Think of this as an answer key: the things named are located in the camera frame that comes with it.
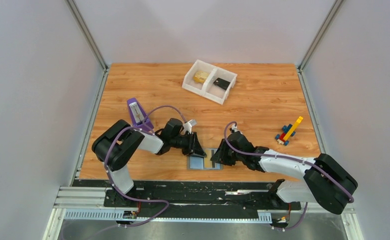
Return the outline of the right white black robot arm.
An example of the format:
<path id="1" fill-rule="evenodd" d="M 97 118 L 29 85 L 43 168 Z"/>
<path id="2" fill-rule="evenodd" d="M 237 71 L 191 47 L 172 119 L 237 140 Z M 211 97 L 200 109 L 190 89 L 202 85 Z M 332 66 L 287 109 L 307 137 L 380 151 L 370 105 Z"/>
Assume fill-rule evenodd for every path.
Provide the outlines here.
<path id="1" fill-rule="evenodd" d="M 353 194 L 358 188 L 357 181 L 326 153 L 317 157 L 283 154 L 254 146 L 240 131 L 223 138 L 210 160 L 226 166 L 242 162 L 253 171 L 295 178 L 278 180 L 273 185 L 268 201 L 275 209 L 292 202 L 312 202 L 340 215 L 347 204 L 354 202 Z"/>

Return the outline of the grey card holder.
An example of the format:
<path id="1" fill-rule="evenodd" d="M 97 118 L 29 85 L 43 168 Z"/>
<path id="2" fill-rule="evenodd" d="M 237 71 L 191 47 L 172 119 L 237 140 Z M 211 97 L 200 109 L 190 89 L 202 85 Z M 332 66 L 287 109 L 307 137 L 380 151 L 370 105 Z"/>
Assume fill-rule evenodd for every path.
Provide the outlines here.
<path id="1" fill-rule="evenodd" d="M 216 148 L 206 148 L 204 151 L 206 152 L 206 157 L 212 157 L 216 152 Z M 222 164 L 215 163 L 215 168 L 205 169 L 204 168 L 204 158 L 205 157 L 197 157 L 197 156 L 188 156 L 187 157 L 187 168 L 189 170 L 223 170 L 224 167 Z"/>

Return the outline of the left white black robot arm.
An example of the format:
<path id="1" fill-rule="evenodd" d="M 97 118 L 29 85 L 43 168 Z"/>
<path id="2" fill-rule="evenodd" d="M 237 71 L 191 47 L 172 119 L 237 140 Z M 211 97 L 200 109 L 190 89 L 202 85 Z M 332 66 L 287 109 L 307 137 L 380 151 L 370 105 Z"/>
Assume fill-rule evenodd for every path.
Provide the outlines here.
<path id="1" fill-rule="evenodd" d="M 207 156 L 197 133 L 185 130 L 188 124 L 170 118 L 164 128 L 150 133 L 120 119 L 94 141 L 91 150 L 103 162 L 111 185 L 118 192 L 118 202 L 129 207 L 136 201 L 136 193 L 132 190 L 134 182 L 127 164 L 137 150 L 161 156 L 175 148 L 180 149 L 183 156 Z"/>

